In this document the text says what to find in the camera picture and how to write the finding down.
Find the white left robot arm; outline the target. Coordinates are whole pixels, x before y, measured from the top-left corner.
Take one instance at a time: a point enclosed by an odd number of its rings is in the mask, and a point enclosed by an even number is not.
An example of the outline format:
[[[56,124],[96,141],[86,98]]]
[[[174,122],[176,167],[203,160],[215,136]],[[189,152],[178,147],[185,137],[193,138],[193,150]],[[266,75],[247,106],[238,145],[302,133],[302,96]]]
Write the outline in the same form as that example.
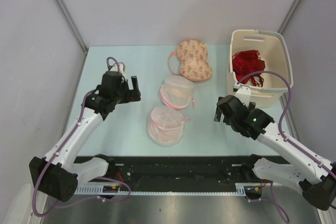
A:
[[[75,159],[90,135],[118,104],[141,100],[138,80],[131,77],[130,89],[124,74],[107,71],[101,83],[83,98],[81,110],[70,129],[44,157],[29,163],[34,192],[42,192],[59,201],[68,201],[78,186],[100,177],[105,182],[115,178],[116,169],[107,156],[98,154],[89,161],[76,164]]]

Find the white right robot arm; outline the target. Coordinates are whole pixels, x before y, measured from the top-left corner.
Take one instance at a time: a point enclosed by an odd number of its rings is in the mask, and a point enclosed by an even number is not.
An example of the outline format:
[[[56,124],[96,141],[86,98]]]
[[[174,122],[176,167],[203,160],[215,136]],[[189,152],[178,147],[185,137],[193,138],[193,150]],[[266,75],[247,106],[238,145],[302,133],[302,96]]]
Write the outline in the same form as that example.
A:
[[[219,97],[215,120],[223,120],[233,131],[271,148],[290,166],[276,164],[251,155],[242,169],[243,179],[271,180],[302,194],[312,206],[326,211],[335,200],[335,163],[309,150],[295,138],[279,129],[278,123],[253,103],[244,105],[239,98]]]

